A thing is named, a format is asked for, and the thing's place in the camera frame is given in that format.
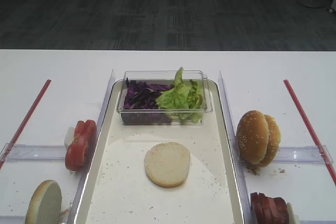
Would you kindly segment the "bun half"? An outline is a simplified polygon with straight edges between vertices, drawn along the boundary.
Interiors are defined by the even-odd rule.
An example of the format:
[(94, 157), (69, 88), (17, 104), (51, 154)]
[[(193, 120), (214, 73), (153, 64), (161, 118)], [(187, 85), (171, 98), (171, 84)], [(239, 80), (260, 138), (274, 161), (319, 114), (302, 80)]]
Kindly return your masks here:
[(166, 188), (182, 185), (187, 179), (190, 165), (190, 151), (176, 142), (157, 144), (144, 157), (147, 177), (156, 185)]
[(25, 224), (58, 223), (61, 211), (62, 195), (59, 184), (55, 180), (43, 181), (31, 197)]

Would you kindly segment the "green lettuce leaves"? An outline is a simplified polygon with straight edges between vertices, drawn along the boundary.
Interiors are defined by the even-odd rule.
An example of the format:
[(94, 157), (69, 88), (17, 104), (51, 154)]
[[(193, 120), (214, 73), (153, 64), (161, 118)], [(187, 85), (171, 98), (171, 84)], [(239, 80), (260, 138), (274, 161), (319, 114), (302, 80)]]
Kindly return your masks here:
[(184, 77), (183, 72), (184, 68), (180, 67), (175, 74), (173, 88), (162, 91), (155, 102), (173, 121), (181, 124), (200, 123), (205, 110), (203, 74), (191, 70)]

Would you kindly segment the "rear tomato slice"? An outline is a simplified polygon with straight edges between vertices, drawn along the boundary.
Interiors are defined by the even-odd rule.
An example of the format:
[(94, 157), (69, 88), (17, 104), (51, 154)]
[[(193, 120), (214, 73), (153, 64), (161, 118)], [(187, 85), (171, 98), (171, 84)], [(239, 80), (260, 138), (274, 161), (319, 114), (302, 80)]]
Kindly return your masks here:
[(74, 140), (75, 144), (89, 144), (96, 133), (96, 123), (94, 120), (78, 121), (75, 127)]

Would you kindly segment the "white tomato pusher block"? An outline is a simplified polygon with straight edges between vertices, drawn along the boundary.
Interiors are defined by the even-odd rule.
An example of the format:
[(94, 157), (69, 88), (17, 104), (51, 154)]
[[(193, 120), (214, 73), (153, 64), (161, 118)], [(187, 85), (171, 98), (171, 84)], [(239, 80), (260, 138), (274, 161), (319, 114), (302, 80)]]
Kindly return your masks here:
[(73, 140), (75, 139), (74, 135), (75, 135), (75, 128), (70, 127), (64, 139), (64, 146), (66, 149), (72, 144)]

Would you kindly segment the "sliced meat patties stack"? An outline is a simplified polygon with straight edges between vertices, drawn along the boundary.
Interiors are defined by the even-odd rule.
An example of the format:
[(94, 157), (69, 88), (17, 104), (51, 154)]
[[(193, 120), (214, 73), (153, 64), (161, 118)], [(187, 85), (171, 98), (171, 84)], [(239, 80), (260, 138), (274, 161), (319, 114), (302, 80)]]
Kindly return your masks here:
[(288, 224), (289, 212), (281, 197), (271, 198), (263, 193), (250, 194), (251, 209), (258, 224)]

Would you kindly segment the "white meat pusher block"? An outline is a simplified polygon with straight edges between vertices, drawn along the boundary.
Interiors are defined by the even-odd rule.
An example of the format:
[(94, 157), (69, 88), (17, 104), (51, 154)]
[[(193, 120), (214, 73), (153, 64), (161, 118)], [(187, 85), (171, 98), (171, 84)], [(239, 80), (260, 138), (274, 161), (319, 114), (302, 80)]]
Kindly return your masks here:
[(292, 204), (290, 202), (286, 203), (287, 212), (289, 215), (289, 224), (300, 224), (300, 219), (298, 215), (295, 215)]

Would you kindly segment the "clear plastic container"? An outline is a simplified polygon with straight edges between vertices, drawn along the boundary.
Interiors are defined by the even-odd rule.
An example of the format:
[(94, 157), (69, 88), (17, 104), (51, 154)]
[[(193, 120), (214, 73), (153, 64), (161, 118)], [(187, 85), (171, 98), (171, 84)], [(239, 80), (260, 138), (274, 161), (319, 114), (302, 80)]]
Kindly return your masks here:
[(124, 74), (117, 112), (125, 125), (201, 124), (211, 111), (208, 78), (200, 70)]

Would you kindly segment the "shredded purple cabbage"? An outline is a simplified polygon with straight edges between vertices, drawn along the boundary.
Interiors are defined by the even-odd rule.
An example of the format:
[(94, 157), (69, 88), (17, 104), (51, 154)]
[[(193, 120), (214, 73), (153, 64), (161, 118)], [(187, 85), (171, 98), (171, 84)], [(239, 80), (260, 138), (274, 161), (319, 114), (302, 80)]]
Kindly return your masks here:
[[(156, 99), (163, 91), (173, 88), (172, 85), (148, 84), (142, 81), (126, 79), (127, 94), (124, 99), (124, 110), (156, 110)], [(170, 124), (172, 119), (164, 113), (122, 113), (125, 125)]]

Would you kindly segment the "metal baking tray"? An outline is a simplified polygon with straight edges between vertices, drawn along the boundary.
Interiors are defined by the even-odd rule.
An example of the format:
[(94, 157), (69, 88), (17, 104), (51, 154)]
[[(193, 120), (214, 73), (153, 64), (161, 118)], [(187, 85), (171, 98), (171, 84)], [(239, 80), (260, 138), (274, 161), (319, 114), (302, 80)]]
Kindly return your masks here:
[(124, 125), (112, 88), (75, 223), (243, 223), (219, 91), (201, 124)]

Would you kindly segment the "front sesame bun top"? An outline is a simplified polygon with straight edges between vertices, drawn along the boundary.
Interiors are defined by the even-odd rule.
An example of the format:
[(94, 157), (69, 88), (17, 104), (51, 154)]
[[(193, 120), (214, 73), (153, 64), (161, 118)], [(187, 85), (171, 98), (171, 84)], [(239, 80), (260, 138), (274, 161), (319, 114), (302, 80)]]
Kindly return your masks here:
[(246, 112), (240, 119), (236, 132), (241, 156), (253, 165), (265, 157), (269, 128), (265, 116), (257, 111)]

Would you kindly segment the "sesame bun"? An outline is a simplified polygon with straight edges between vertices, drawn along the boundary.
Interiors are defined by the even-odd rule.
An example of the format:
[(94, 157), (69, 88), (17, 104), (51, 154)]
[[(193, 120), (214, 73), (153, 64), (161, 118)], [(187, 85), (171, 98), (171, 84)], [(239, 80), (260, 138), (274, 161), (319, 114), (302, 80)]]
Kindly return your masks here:
[(257, 111), (246, 112), (240, 119), (236, 132), (241, 156), (253, 165), (265, 157), (269, 128), (265, 116)]
[(274, 160), (281, 141), (281, 131), (275, 118), (265, 115), (265, 119), (268, 123), (269, 139), (265, 157), (258, 164), (259, 167), (266, 167)]

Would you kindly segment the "rear sesame bun top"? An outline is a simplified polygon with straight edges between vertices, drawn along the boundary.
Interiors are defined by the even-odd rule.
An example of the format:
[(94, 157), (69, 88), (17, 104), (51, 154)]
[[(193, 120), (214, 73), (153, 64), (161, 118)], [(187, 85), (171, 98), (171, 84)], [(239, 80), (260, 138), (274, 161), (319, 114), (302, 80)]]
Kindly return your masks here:
[(269, 139), (265, 157), (258, 164), (259, 167), (266, 167), (274, 160), (281, 141), (281, 131), (275, 118), (265, 115), (265, 119), (268, 123)]

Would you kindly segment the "left red strip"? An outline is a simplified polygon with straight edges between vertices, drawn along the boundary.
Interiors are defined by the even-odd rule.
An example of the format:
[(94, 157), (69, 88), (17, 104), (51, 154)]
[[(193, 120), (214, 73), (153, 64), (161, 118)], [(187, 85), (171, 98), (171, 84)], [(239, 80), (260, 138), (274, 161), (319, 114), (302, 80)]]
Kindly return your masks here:
[(25, 128), (27, 122), (29, 121), (29, 119), (32, 116), (33, 112), (37, 108), (40, 100), (42, 99), (42, 97), (44, 96), (45, 92), (47, 91), (50, 83), (51, 83), (51, 80), (47, 79), (46, 82), (45, 82), (45, 84), (41, 88), (39, 94), (37, 95), (36, 99), (34, 100), (33, 104), (31, 105), (31, 107), (29, 108), (28, 112), (26, 113), (26, 115), (25, 115), (24, 119), (22, 120), (21, 124), (19, 125), (18, 129), (16, 130), (16, 132), (15, 132), (14, 136), (12, 137), (11, 141), (4, 146), (4, 148), (3, 148), (2, 152), (1, 152), (1, 165), (0, 165), (0, 168), (3, 167), (3, 165), (5, 163), (5, 158), (10, 153), (10, 151), (12, 150), (12, 148), (14, 147), (14, 145), (16, 144), (16, 142), (17, 142), (18, 138), (20, 137), (23, 129)]

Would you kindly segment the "red strip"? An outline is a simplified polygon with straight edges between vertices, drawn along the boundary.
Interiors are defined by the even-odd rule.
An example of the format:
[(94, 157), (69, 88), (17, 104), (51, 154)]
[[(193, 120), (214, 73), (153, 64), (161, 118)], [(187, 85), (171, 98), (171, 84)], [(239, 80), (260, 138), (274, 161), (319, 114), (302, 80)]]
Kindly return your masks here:
[(300, 116), (301, 116), (301, 118), (302, 118), (302, 120), (303, 120), (311, 138), (312, 138), (312, 140), (313, 140), (313, 142), (317, 146), (317, 148), (318, 148), (318, 150), (319, 150), (319, 152), (320, 152), (320, 154), (323, 158), (324, 164), (325, 164), (325, 166), (326, 166), (326, 168), (327, 168), (327, 170), (328, 170), (328, 172), (329, 172), (329, 174), (330, 174), (330, 176), (331, 176), (331, 178), (332, 178), (332, 180), (335, 184), (335, 169), (332, 165), (331, 158), (327, 154), (327, 148), (322, 146), (322, 144), (321, 144), (315, 130), (313, 129), (312, 124), (310, 123), (303, 107), (301, 106), (300, 101), (299, 101), (298, 97), (296, 96), (290, 82), (287, 79), (285, 79), (284, 84), (285, 84), (285, 86), (286, 86), (286, 88), (287, 88), (287, 90), (288, 90), (288, 92), (289, 92), (289, 94), (290, 94), (290, 96), (291, 96), (291, 98), (292, 98), (292, 100), (293, 100), (293, 102), (294, 102), (294, 104), (295, 104), (295, 106), (296, 106), (296, 108), (297, 108), (297, 110), (298, 110), (298, 112), (299, 112), (299, 114), (300, 114)]
[(37, 95), (36, 99), (34, 100), (33, 104), (31, 105), (31, 107), (29, 108), (28, 112), (26, 113), (26, 115), (25, 115), (24, 119), (22, 120), (21, 124), (19, 125), (18, 129), (16, 130), (16, 132), (15, 132), (14, 136), (12, 137), (11, 141), (4, 146), (4, 148), (3, 148), (2, 152), (1, 152), (1, 165), (0, 165), (0, 168), (3, 167), (3, 165), (5, 163), (5, 158), (10, 153), (10, 151), (12, 150), (12, 148), (14, 147), (14, 145), (16, 144), (16, 142), (17, 142), (18, 138), (20, 137), (23, 129), (25, 128), (27, 122), (29, 121), (29, 119), (32, 116), (33, 112), (37, 108), (40, 100), (42, 99), (42, 97), (44, 96), (45, 92), (47, 91), (50, 83), (51, 83), (51, 80), (47, 79), (46, 82), (45, 82), (45, 84), (41, 88), (39, 94)]

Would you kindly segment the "right red strip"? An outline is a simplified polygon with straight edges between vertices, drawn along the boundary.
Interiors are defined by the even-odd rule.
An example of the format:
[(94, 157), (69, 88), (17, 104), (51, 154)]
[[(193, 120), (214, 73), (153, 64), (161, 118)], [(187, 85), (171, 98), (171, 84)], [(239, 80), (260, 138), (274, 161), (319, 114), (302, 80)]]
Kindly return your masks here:
[(327, 168), (327, 170), (328, 170), (328, 172), (329, 172), (329, 174), (330, 174), (330, 176), (331, 176), (331, 178), (332, 178), (332, 180), (335, 184), (335, 169), (332, 165), (331, 158), (327, 154), (327, 148), (322, 146), (322, 144), (321, 144), (315, 130), (313, 129), (312, 124), (310, 123), (303, 107), (301, 106), (300, 101), (299, 101), (298, 97), (296, 96), (290, 82), (287, 79), (285, 79), (284, 84), (285, 84), (285, 86), (286, 86), (286, 88), (287, 88), (287, 90), (288, 90), (288, 92), (289, 92), (289, 94), (290, 94), (290, 96), (291, 96), (291, 98), (292, 98), (292, 100), (293, 100), (293, 102), (294, 102), (294, 104), (295, 104), (295, 106), (296, 106), (296, 108), (297, 108), (297, 110), (298, 110), (298, 112), (299, 112), (299, 114), (300, 114), (300, 116), (301, 116), (301, 118), (302, 118), (302, 120), (303, 120), (311, 138), (312, 138), (312, 140), (313, 140), (313, 142), (317, 146), (317, 148), (318, 148), (318, 150), (319, 150), (319, 152), (320, 152), (320, 154), (323, 158), (324, 164), (325, 164), (325, 166), (326, 166), (326, 168)]

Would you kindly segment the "right clear long rail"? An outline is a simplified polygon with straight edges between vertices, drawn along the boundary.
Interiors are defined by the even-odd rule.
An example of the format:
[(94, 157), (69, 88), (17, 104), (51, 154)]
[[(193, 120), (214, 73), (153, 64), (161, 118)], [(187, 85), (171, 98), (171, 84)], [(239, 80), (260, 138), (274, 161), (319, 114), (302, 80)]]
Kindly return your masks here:
[(220, 98), (222, 101), (222, 110), (226, 125), (228, 145), (233, 165), (233, 172), (235, 175), (235, 183), (238, 193), (241, 216), (243, 218), (243, 223), (256, 223), (255, 216), (251, 209), (250, 195), (248, 193), (246, 186), (244, 166), (242, 161), (240, 160), (239, 148), (237, 145), (235, 130), (232, 122), (232, 113), (227, 96), (227, 89), (221, 71), (219, 72), (218, 75), (218, 87), (220, 91)]

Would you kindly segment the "clear long rail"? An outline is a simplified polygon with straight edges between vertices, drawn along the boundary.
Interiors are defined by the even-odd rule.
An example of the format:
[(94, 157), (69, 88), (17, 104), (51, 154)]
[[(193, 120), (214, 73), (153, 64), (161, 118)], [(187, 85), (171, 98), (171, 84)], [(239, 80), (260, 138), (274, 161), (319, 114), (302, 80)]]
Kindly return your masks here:
[(107, 138), (107, 134), (104, 133), (102, 128), (104, 126), (106, 114), (108, 113), (108, 106), (114, 83), (115, 74), (112, 72), (97, 120), (97, 129), (93, 137), (93, 142), (89, 147), (89, 160), (82, 169), (75, 197), (68, 215), (67, 223), (87, 222), (91, 200), (103, 156), (103, 149)]
[(220, 91), (220, 98), (222, 101), (222, 110), (226, 125), (228, 145), (233, 165), (233, 172), (235, 175), (235, 183), (238, 193), (241, 216), (243, 218), (243, 223), (256, 223), (255, 216), (251, 209), (250, 195), (248, 193), (246, 186), (244, 166), (242, 161), (240, 160), (239, 148), (237, 145), (235, 130), (232, 122), (232, 113), (227, 96), (227, 89), (221, 71), (219, 72), (218, 75), (218, 87)]

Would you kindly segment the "left clear long rail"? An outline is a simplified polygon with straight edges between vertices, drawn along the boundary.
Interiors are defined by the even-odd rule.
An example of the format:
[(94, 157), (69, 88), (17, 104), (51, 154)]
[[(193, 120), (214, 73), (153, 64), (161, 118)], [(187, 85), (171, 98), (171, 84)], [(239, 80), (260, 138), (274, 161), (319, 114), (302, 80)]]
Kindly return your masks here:
[(103, 149), (107, 138), (107, 134), (104, 133), (102, 128), (104, 126), (106, 114), (108, 113), (108, 106), (114, 83), (115, 74), (112, 72), (97, 120), (97, 129), (93, 137), (93, 142), (89, 147), (89, 160), (82, 169), (75, 197), (68, 215), (67, 223), (87, 222), (91, 200), (103, 156)]

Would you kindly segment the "right clear cross rail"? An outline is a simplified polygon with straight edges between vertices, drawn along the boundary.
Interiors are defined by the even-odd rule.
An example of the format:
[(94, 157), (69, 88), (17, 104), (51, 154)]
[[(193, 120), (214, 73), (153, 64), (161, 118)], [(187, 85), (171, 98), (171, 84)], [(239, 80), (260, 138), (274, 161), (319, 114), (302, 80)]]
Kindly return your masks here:
[(280, 147), (274, 163), (333, 164), (333, 159), (325, 145), (301, 147)]

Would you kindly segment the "clear cross rail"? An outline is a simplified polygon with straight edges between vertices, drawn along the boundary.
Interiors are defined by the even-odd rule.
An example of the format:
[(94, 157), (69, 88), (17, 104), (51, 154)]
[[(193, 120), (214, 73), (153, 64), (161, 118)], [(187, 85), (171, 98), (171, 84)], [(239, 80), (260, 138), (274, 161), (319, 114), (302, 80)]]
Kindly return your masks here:
[(59, 145), (6, 144), (1, 151), (1, 162), (64, 161), (66, 148)]
[(333, 159), (325, 145), (301, 147), (280, 147), (274, 163), (333, 164)]

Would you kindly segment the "left clear cross rail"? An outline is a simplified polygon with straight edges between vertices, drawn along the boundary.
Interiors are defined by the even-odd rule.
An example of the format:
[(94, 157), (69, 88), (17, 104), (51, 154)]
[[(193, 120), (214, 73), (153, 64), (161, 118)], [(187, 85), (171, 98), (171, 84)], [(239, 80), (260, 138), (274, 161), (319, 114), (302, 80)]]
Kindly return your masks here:
[(66, 148), (59, 145), (6, 144), (1, 151), (1, 162), (64, 161)]

